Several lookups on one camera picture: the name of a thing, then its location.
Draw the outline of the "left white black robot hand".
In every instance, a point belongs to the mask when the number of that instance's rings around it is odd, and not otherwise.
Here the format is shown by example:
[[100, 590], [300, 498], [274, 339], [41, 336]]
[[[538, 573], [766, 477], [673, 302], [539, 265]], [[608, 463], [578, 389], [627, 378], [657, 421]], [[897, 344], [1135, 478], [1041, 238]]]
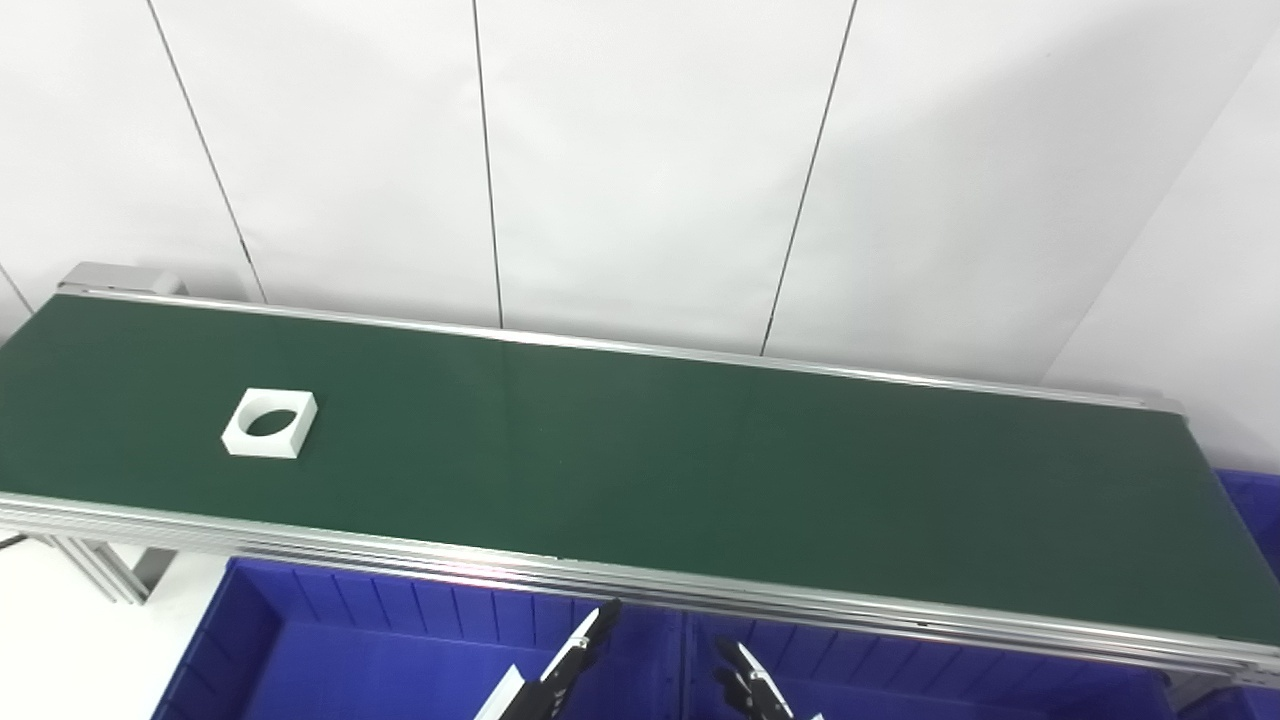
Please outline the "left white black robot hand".
[[557, 719], [579, 678], [600, 657], [622, 607], [621, 600], [613, 598], [590, 611], [557, 650], [539, 678], [527, 679], [516, 665], [511, 665], [475, 717]]

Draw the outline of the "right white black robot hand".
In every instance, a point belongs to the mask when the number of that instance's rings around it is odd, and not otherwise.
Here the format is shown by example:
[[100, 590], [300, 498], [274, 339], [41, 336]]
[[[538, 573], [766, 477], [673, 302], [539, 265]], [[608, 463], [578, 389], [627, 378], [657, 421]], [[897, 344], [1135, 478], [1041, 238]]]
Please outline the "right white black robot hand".
[[740, 641], [714, 637], [716, 651], [726, 662], [713, 670], [724, 702], [745, 719], [796, 719], [773, 676]]

